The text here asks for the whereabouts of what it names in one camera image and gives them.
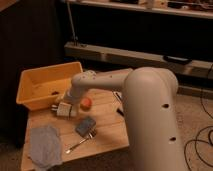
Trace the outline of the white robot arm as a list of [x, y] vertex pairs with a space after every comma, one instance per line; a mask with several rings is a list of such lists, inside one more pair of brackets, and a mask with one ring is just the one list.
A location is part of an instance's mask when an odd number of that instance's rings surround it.
[[188, 171], [174, 109], [178, 80], [173, 72], [154, 67], [102, 73], [89, 70], [74, 75], [60, 99], [75, 105], [90, 89], [122, 94], [136, 171]]

